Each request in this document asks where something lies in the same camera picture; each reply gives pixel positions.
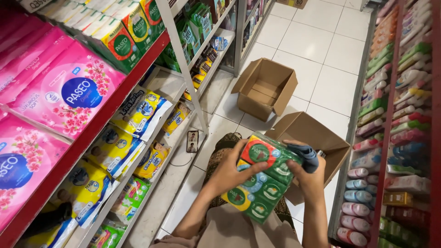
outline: yellow diaper package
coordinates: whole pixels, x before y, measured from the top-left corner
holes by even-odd
[[[105,170],[80,159],[49,202],[56,207],[70,202],[72,218],[84,228],[93,221],[101,205],[112,193],[113,183],[114,180]]]
[[[47,213],[56,209],[57,208],[52,203],[46,203],[41,212]],[[19,241],[16,247],[64,247],[77,226],[78,223],[74,219],[70,218],[46,232],[39,233],[26,240]]]
[[[164,144],[154,140],[133,174],[139,178],[150,180],[161,167],[169,151],[170,148],[166,148]]]
[[[84,156],[117,178],[143,145],[142,140],[109,124],[103,128]]]
[[[136,85],[110,119],[115,126],[148,141],[164,113],[172,106],[162,96]]]
[[[178,104],[176,104],[173,112],[168,116],[167,120],[162,126],[162,130],[164,130],[167,136],[170,136],[173,131],[178,128],[179,124],[185,120],[189,113],[189,108],[179,101]]]

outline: red shelf edge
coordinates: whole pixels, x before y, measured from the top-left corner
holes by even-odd
[[[2,247],[13,247],[19,240],[26,228],[49,200],[56,187],[72,169],[74,163],[92,143],[104,125],[107,124],[110,117],[121,106],[132,88],[138,83],[169,42],[170,37],[167,30],[165,30],[118,86],[81,135],[73,142],[9,225],[0,233],[0,244],[3,244]]]
[[[380,218],[381,218],[381,208],[383,205],[383,194],[385,187],[385,176],[386,176],[386,164],[387,164],[387,156],[389,151],[389,140],[390,140],[390,130],[392,127],[392,115],[393,115],[393,99],[395,94],[395,82],[397,80],[397,71],[398,71],[398,55],[400,53],[400,38],[401,31],[403,29],[403,17],[404,17],[404,1],[398,1],[398,16],[397,16],[397,26],[396,26],[396,35],[395,35],[395,46],[393,52],[393,61],[392,61],[392,72],[390,79],[390,92],[387,104],[387,114],[386,114],[386,123],[384,124],[385,133],[384,133],[384,143],[383,150],[381,151],[381,162],[380,162],[380,172],[378,175],[378,185],[377,185],[377,199],[375,202],[375,215],[374,222],[371,226],[371,237],[368,243],[368,248],[377,248],[378,247],[378,236],[379,236],[379,228],[380,228]]]
[[[430,247],[440,247],[441,235],[439,225],[441,223],[441,212],[433,211],[434,206],[441,204],[441,187],[434,181],[441,178],[441,20],[440,0],[432,0],[432,157],[430,161],[430,178],[432,187],[430,189]]]

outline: smartphone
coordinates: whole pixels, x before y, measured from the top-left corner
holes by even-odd
[[[188,131],[187,133],[187,152],[197,152],[199,141],[199,131]]]

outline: white tile floor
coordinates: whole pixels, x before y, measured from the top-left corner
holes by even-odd
[[[257,42],[241,68],[265,57],[295,70],[299,82],[283,115],[305,111],[341,138],[346,138],[352,100],[370,20],[370,10],[360,12],[361,0],[309,0],[303,10],[275,3]],[[267,123],[242,112],[237,94],[230,94],[233,79],[209,124],[209,138],[191,169],[177,199],[162,225],[159,238],[171,233],[198,194],[209,157],[216,142],[228,132],[244,138],[264,133],[281,117]],[[338,174],[325,188],[328,221]],[[299,240],[303,234],[304,204],[288,207]]]

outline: hand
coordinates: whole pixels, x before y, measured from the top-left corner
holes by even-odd
[[[210,199],[219,196],[239,184],[244,183],[248,178],[265,170],[268,167],[267,162],[259,162],[243,171],[237,171],[236,163],[241,149],[247,144],[247,139],[241,139],[229,153],[225,154],[220,164],[214,171],[210,180],[201,190],[206,193]]]
[[[285,144],[307,145],[297,140],[283,140]],[[318,168],[314,173],[307,173],[301,165],[289,159],[286,165],[297,178],[306,203],[316,203],[324,200],[325,166],[326,160],[318,156]]]

